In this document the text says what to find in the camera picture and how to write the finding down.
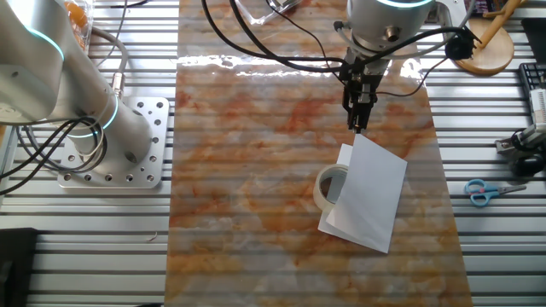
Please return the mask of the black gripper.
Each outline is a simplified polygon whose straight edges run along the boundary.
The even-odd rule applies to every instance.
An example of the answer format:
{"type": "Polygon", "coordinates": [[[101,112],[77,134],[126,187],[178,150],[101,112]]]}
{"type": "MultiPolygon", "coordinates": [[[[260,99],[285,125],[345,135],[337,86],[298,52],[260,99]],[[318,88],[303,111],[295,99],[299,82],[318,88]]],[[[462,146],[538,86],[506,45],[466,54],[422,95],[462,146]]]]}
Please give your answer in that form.
{"type": "Polygon", "coordinates": [[[340,79],[344,82],[342,106],[347,112],[348,129],[353,133],[361,133],[367,129],[370,106],[378,100],[375,94],[379,87],[379,76],[364,72],[342,72],[340,79]],[[354,103],[364,103],[370,106],[352,106],[354,103]]]}

